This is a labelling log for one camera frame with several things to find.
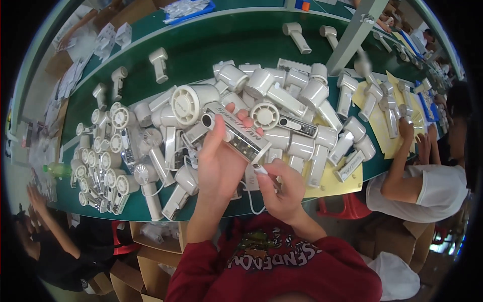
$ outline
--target hand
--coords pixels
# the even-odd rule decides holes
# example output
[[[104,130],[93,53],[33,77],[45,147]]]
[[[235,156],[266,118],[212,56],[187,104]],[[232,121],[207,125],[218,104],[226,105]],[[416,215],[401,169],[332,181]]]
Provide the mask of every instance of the hand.
[[[381,24],[379,24],[379,25],[384,29],[385,32],[391,33],[392,29],[389,27],[389,25],[387,25],[384,22],[381,22]]]
[[[434,97],[434,103],[437,105],[443,104],[446,107],[446,99],[439,93]]]
[[[401,134],[401,137],[404,140],[411,140],[414,137],[414,127],[411,124],[409,124],[405,118],[400,118],[399,119],[399,133]]]
[[[59,45],[57,46],[57,52],[64,50],[67,45],[69,45],[69,41],[71,40],[73,32],[69,30],[60,40]]]
[[[226,110],[233,112],[235,104],[230,103]],[[253,120],[248,117],[248,112],[241,109],[237,118],[246,127],[253,126]],[[263,135],[261,128],[257,133]],[[222,142],[225,135],[225,123],[221,115],[215,116],[215,126],[213,131],[208,132],[203,148],[199,153],[198,162],[198,201],[215,201],[215,206],[228,206],[230,198],[233,196],[238,183],[242,179],[247,161],[236,151],[232,150],[226,143]]]
[[[47,198],[40,194],[36,186],[30,184],[27,185],[27,195],[32,207],[42,215],[47,209]]]
[[[419,133],[418,136],[416,136],[416,142],[418,143],[419,164],[429,165],[429,154],[431,153],[429,135]]]
[[[267,211],[278,220],[293,225],[305,214],[301,203],[305,194],[303,176],[278,158],[263,167],[269,175],[258,174],[256,178]],[[277,181],[277,176],[282,177],[284,184],[282,192],[275,194],[273,182]]]
[[[429,142],[431,144],[437,144],[438,143],[438,130],[436,129],[436,125],[433,123],[429,125],[427,128],[427,133],[429,135]]]

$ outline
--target red plastic stool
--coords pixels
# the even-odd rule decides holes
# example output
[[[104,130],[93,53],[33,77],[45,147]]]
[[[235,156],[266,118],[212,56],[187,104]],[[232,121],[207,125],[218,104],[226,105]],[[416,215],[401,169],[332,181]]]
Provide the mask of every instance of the red plastic stool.
[[[135,242],[128,245],[122,245],[122,243],[117,238],[117,226],[119,226],[119,224],[121,223],[122,221],[113,220],[111,224],[113,228],[113,236],[114,236],[114,254],[113,255],[128,254],[130,252],[133,252],[141,248],[141,245]]]
[[[360,219],[364,218],[370,213],[372,213],[369,208],[361,203],[355,194],[344,194],[341,195],[342,201],[344,203],[344,209],[340,213],[332,213],[327,210],[325,198],[321,197],[318,199],[319,211],[317,211],[318,216],[329,216],[339,219]]]
[[[438,233],[440,234],[441,239],[436,240],[436,236],[438,235]],[[446,237],[448,237],[448,230],[445,228],[435,226],[432,244],[442,244],[444,242],[444,239],[446,239]]]

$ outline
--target plastic bottle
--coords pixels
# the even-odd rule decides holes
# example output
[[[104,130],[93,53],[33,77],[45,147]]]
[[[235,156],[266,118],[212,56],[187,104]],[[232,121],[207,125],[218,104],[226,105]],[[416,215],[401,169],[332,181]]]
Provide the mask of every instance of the plastic bottle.
[[[43,171],[49,172],[53,177],[70,177],[72,168],[70,165],[51,162],[50,164],[43,166]]]

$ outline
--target red shirt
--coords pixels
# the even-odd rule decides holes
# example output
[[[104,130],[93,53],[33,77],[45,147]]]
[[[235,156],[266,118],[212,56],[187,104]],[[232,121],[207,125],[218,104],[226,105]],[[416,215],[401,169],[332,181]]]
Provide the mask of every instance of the red shirt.
[[[266,213],[244,225],[235,219],[231,234],[220,237],[220,252],[210,241],[188,244],[164,301],[267,301],[289,292],[316,301],[381,298],[379,276],[342,239],[311,244]]]

